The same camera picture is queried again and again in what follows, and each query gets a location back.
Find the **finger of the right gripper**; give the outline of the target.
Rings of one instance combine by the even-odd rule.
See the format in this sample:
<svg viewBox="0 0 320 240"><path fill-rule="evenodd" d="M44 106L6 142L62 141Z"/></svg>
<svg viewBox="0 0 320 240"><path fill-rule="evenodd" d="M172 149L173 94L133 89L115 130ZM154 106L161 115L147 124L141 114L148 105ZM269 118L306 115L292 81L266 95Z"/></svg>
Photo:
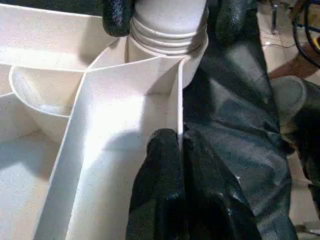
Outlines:
<svg viewBox="0 0 320 240"><path fill-rule="evenodd" d="M231 44L240 33L250 0L208 0L207 33L220 44Z"/></svg>
<svg viewBox="0 0 320 240"><path fill-rule="evenodd" d="M130 21L135 0L103 0L102 25L112 37L125 37L130 33Z"/></svg>

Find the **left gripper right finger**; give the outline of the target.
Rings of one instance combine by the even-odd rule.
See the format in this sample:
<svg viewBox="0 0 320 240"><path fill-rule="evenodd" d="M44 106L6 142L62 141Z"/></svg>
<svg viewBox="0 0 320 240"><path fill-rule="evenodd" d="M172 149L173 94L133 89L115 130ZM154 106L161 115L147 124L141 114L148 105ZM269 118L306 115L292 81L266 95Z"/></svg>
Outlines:
<svg viewBox="0 0 320 240"><path fill-rule="evenodd" d="M183 161L190 238L260 240L239 181L200 132L184 133Z"/></svg>

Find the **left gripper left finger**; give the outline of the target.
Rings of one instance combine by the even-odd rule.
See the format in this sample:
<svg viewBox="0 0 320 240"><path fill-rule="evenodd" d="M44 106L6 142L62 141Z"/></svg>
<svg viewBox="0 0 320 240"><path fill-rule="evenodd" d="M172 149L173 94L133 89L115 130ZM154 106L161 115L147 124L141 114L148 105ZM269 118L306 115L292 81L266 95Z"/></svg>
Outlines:
<svg viewBox="0 0 320 240"><path fill-rule="evenodd" d="M177 134L161 128L149 138L133 183L126 239L185 240L187 216L183 163Z"/></svg>

